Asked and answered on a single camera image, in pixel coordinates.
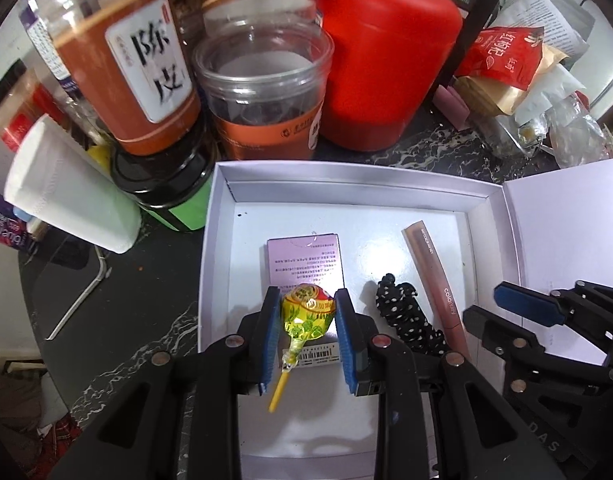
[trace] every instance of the red lid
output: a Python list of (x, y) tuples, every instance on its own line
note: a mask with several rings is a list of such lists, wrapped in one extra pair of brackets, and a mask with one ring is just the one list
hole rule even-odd
[(452, 0), (317, 0), (318, 9), (329, 10), (346, 19), (403, 35), (419, 34), (421, 30), (437, 41), (455, 41), (455, 31), (462, 28), (462, 15)]

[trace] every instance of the black marble tabletop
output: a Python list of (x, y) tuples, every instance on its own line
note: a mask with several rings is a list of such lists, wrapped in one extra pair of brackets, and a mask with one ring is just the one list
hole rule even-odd
[[(498, 184), (557, 168), (539, 153), (494, 158), (477, 134), (457, 133), (441, 115), (422, 109), (398, 144), (356, 153), (321, 140), (319, 160), (435, 171)], [(93, 420), (138, 368), (158, 350), (196, 351), (203, 231), (181, 234), (148, 215), (136, 245), (108, 254), (108, 277), (52, 341), (52, 329), (96, 276), (91, 247), (53, 230), (41, 253), (20, 256), (20, 277), (33, 330), (56, 386), (82, 426)]]

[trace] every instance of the black cap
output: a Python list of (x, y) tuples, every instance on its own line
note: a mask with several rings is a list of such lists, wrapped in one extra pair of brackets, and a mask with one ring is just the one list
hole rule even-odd
[(215, 141), (204, 115), (178, 142), (154, 155), (131, 155), (117, 147), (110, 168), (116, 186), (146, 207), (183, 203), (191, 190), (208, 180), (216, 161)]
[(24, 62), (21, 59), (18, 59), (15, 63), (13, 63), (6, 71), (6, 74), (4, 74), (3, 78), (0, 79), (0, 105), (2, 104), (2, 101), (6, 99), (7, 95), (10, 94), (11, 89), (13, 89), (20, 78), (26, 74), (26, 71), (26, 65), (24, 65)]

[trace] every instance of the red container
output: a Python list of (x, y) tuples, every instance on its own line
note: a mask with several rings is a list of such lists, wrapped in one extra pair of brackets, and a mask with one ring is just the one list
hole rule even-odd
[(462, 28), (451, 0), (317, 0), (335, 42), (320, 133), (350, 150), (392, 146)]

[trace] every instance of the open cardboard box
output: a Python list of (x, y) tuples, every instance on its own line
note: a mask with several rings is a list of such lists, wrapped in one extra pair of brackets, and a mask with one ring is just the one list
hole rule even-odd
[[(603, 361), (602, 352), (570, 329), (543, 329), (501, 310), (493, 288), (505, 280), (541, 292), (571, 288), (577, 279), (613, 286), (613, 160), (503, 186), (355, 164), (220, 162), (205, 230), (199, 350), (235, 333), (245, 314), (260, 309), (271, 238), (337, 234), (357, 312), (395, 335), (375, 308), (377, 282), (391, 272), (398, 283), (413, 283), (434, 323), (401, 232), (419, 220), (460, 312), (478, 304), (536, 332), (551, 353)], [(500, 389), (503, 362), (468, 337), (478, 369)], [(240, 397), (245, 478), (372, 478), (377, 397), (350, 396), (340, 364), (298, 368), (274, 414), (267, 412), (269, 401)], [(425, 423), (433, 462), (430, 418)]]

